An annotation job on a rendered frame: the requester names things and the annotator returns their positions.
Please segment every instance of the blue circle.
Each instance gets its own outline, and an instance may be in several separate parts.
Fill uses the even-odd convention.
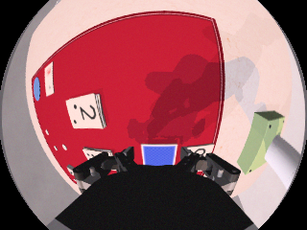
[[[34,83],[34,92],[35,92],[35,99],[38,101],[40,98],[40,83],[39,83],[39,79],[36,78],[35,79],[35,83]]]

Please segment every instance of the beige surface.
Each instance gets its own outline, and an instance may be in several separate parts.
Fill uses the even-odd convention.
[[[263,105],[267,110],[284,115],[284,129],[287,126],[292,72],[286,40],[270,14],[257,1],[236,0],[229,4],[228,0],[61,0],[33,34],[27,60],[26,89],[37,137],[56,169],[77,192],[78,188],[60,168],[43,138],[32,101],[31,77],[58,48],[83,31],[118,16],[149,11],[192,12],[217,21],[224,47],[225,94],[241,91],[243,98],[238,102],[231,93],[225,98],[216,154],[238,167],[236,161],[250,130],[250,114],[263,109]],[[246,84],[237,76],[240,69],[236,72],[227,69],[228,63],[242,65],[240,58],[247,58],[255,65],[255,68],[251,67],[253,72]],[[252,185],[265,168],[266,165],[248,175],[242,174],[232,196]]]

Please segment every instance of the blue square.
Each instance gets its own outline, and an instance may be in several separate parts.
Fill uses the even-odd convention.
[[[144,165],[174,165],[177,146],[142,146]]]

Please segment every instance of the green rectangular block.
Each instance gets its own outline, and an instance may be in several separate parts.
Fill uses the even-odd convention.
[[[244,174],[266,163],[265,155],[276,135],[280,135],[285,117],[275,111],[255,112],[246,144],[238,159]]]

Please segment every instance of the red surface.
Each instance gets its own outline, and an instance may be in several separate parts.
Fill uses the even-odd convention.
[[[52,61],[55,93],[46,97],[44,68]],[[69,41],[36,77],[39,124],[71,179],[66,167],[86,160],[83,147],[115,153],[134,146],[142,164],[140,144],[178,144],[177,163],[181,146],[216,143],[224,60],[214,19],[166,11],[114,19]],[[90,93],[101,95],[106,128],[74,129],[65,101]]]

